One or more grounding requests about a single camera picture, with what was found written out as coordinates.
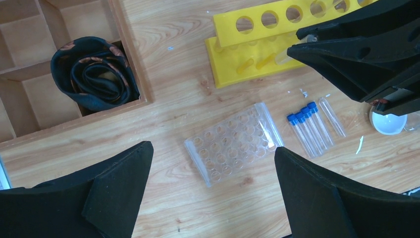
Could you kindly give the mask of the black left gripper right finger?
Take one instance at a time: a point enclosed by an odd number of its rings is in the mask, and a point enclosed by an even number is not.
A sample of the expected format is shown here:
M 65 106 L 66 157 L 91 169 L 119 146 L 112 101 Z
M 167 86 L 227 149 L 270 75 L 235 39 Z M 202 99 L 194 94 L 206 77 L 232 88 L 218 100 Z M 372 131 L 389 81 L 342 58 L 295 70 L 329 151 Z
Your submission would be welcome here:
M 274 161 L 291 237 L 419 237 L 418 197 L 357 182 L 285 147 Z

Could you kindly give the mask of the clear glass test tube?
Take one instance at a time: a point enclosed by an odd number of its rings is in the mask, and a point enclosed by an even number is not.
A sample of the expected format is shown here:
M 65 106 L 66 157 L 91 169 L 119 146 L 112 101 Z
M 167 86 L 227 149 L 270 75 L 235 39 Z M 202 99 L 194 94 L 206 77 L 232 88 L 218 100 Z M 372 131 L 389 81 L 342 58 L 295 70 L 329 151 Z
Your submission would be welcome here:
M 285 50 L 281 51 L 275 57 L 275 63 L 277 65 L 283 65 L 287 62 L 291 61 L 292 59 L 296 59 L 296 54 L 300 49 L 298 45 L 307 44 L 307 43 L 314 43 L 319 40 L 319 36 L 316 34 L 308 34 L 304 38 L 298 40 L 297 42 L 293 43 L 292 46 L 286 48 Z

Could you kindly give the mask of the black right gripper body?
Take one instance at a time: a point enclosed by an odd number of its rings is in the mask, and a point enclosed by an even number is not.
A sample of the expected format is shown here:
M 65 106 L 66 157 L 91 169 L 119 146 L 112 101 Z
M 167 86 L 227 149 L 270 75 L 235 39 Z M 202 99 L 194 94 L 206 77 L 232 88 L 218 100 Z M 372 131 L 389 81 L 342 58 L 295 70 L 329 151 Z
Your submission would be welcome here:
M 385 98 L 372 101 L 374 112 L 380 115 L 403 116 L 420 110 L 420 87 L 408 88 L 392 87 L 385 90 L 391 92 Z

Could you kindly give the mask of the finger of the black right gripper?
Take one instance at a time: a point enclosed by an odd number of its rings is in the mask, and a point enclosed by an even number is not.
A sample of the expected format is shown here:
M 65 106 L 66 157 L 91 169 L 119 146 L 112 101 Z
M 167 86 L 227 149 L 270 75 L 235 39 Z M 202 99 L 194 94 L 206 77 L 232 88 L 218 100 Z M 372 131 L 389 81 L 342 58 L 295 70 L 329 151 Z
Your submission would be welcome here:
M 388 88 L 420 86 L 420 21 L 371 37 L 298 45 L 296 60 L 310 66 L 358 102 Z
M 371 37 L 400 28 L 420 17 L 419 0 L 378 0 L 333 20 L 300 28 L 298 39 L 319 40 Z

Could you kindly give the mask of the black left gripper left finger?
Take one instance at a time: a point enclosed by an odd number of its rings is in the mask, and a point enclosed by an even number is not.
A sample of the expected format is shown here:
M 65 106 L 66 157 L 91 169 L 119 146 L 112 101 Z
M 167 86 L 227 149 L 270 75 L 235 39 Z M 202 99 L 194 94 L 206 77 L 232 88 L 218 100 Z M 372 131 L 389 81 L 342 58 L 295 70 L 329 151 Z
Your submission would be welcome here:
M 3 238 L 129 238 L 154 148 L 143 141 L 89 167 L 32 188 L 0 192 Z

